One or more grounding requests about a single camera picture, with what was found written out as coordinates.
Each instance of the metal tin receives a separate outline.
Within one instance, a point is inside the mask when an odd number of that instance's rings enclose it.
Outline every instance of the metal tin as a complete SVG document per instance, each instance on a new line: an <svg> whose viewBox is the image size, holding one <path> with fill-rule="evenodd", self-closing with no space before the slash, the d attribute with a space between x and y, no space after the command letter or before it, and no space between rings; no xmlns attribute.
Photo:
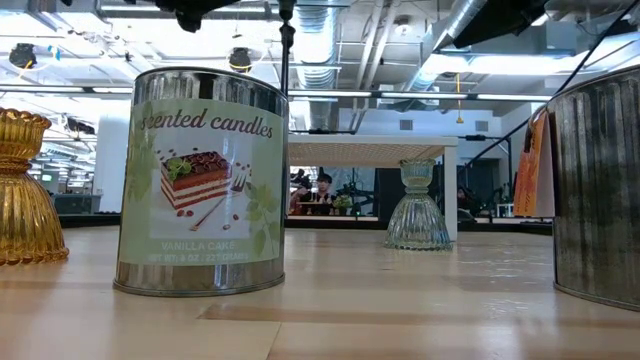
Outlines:
<svg viewBox="0 0 640 360"><path fill-rule="evenodd" d="M189 297L281 283L287 116L279 90L240 74L138 76L114 287Z"/></svg>
<svg viewBox="0 0 640 360"><path fill-rule="evenodd" d="M548 104L556 287L640 310L640 67Z"/></svg>

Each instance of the amber glass vase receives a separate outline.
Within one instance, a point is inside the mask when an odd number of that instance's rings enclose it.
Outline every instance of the amber glass vase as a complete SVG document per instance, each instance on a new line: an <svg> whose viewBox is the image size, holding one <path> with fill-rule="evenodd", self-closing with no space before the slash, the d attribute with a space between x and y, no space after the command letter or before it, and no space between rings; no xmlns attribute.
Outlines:
<svg viewBox="0 0 640 360"><path fill-rule="evenodd" d="M49 194L27 174L50 126L41 116L0 108L0 265L69 255Z"/></svg>

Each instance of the cake picture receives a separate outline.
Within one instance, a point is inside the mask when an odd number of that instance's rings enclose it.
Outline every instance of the cake picture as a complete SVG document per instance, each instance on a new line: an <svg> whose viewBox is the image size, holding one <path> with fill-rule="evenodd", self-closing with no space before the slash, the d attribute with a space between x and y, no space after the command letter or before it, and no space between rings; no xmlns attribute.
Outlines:
<svg viewBox="0 0 640 360"><path fill-rule="evenodd" d="M229 191L231 166L215 151L174 156L161 164L162 193L176 210Z"/></svg>

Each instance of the white table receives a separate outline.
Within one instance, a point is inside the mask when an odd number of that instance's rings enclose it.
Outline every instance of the white table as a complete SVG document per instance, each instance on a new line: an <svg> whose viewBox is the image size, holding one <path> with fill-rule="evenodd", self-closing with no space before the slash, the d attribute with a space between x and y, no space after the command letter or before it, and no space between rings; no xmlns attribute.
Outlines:
<svg viewBox="0 0 640 360"><path fill-rule="evenodd" d="M398 168L400 160L444 156L444 217L458 238L458 138L444 136L289 135L289 165Z"/></svg>

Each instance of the corrugated metal container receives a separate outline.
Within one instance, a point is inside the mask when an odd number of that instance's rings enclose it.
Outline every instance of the corrugated metal container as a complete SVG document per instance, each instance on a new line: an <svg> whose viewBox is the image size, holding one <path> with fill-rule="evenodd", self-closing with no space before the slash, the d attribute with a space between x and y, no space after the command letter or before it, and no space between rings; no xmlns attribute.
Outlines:
<svg viewBox="0 0 640 360"><path fill-rule="evenodd" d="M640 67L555 96L556 286L640 310Z"/></svg>

